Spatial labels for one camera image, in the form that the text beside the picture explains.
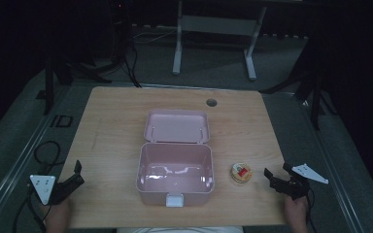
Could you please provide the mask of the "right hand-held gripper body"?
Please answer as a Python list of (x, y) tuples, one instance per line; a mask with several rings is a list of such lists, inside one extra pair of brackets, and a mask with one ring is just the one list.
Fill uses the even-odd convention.
[(288, 181), (274, 176), (272, 181), (270, 181), (270, 186), (277, 192), (284, 193), (295, 200), (308, 194), (310, 190), (309, 181), (329, 184), (328, 179), (324, 178), (304, 163), (298, 166), (292, 166), (292, 174), (289, 175)]

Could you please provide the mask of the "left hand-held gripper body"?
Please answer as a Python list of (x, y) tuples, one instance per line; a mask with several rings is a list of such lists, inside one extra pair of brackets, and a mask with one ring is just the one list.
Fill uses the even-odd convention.
[(31, 175), (29, 179), (44, 206), (60, 204), (80, 186), (78, 174), (63, 183), (58, 183), (55, 176)]

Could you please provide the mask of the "black floor bracket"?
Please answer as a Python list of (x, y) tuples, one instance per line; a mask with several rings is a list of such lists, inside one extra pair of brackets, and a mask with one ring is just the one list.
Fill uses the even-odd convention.
[(55, 115), (51, 121), (50, 127), (67, 128), (73, 123), (72, 116)]

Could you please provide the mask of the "black metal stand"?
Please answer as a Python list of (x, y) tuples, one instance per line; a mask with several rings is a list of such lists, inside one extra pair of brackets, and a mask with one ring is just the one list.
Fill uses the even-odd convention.
[(101, 78), (94, 70), (86, 68), (81, 63), (75, 62), (70, 56), (60, 51), (48, 50), (45, 60), (45, 89), (40, 91), (37, 98), (45, 101), (44, 115), (46, 116), (54, 105), (54, 77), (58, 77), (59, 69), (56, 63), (78, 70), (85, 77), (99, 83), (111, 83), (110, 80)]
[(259, 93), (273, 94), (294, 83), (299, 83), (299, 87), (294, 92), (294, 97), (296, 100), (306, 101), (309, 96), (312, 96), (310, 121), (314, 128), (319, 130), (322, 86), (329, 56), (329, 45), (323, 39), (310, 37), (288, 77), (281, 83), (260, 90)]

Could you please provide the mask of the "person's left hand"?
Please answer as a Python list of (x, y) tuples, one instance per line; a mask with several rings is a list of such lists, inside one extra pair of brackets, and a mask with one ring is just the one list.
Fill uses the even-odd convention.
[(71, 220), (72, 204), (69, 198), (58, 205), (40, 206), (45, 217), (46, 233), (66, 233)]

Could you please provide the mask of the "white metal desk frame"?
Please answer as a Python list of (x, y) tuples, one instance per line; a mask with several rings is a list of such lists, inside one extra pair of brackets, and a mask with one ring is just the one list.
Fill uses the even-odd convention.
[(172, 74), (181, 73), (184, 32), (200, 32), (224, 35), (248, 36), (251, 38), (249, 46), (244, 49), (244, 59), (248, 78), (250, 81), (257, 79), (253, 53), (267, 8), (261, 7), (257, 19), (235, 19), (223, 17), (201, 17), (185, 15), (183, 13), (183, 0), (178, 0), (176, 47), (173, 60)]

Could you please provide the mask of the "person's right hand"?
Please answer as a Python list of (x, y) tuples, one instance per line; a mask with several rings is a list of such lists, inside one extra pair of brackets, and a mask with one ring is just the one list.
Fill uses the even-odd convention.
[(293, 200), (285, 197), (285, 217), (292, 233), (308, 233), (307, 216), (308, 202), (305, 197)]

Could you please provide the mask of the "pink plastic box with lid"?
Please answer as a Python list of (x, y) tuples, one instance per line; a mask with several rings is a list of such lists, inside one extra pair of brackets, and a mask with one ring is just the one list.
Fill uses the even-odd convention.
[(206, 204), (215, 188), (207, 115), (152, 110), (144, 138), (136, 178), (143, 203), (169, 208)]

